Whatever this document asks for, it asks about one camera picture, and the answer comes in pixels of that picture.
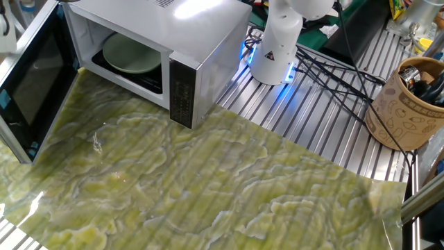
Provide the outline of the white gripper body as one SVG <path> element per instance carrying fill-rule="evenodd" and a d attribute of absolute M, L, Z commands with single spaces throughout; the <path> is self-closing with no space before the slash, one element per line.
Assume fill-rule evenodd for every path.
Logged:
<path fill-rule="evenodd" d="M 14 15 L 8 0 L 1 0 L 1 53 L 10 53 L 17 49 Z"/>

